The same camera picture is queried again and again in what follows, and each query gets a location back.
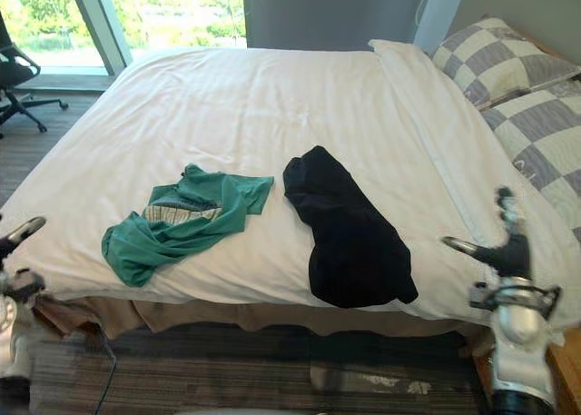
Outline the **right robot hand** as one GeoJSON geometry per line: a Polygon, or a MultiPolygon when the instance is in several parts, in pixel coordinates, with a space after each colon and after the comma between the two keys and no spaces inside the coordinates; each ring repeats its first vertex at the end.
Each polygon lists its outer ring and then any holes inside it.
{"type": "Polygon", "coordinates": [[[518,215],[517,198],[508,187],[500,187],[496,191],[496,203],[507,233],[503,244],[484,247],[451,236],[440,240],[451,249],[490,266],[500,278],[518,277],[532,281],[529,241],[523,219],[518,215]]]}

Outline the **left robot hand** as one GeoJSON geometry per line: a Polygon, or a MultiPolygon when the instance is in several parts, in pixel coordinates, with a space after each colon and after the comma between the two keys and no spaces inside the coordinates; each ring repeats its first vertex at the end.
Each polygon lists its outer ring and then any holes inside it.
{"type": "Polygon", "coordinates": [[[43,216],[36,216],[1,238],[1,260],[8,257],[24,240],[39,231],[46,224],[43,216]]]}

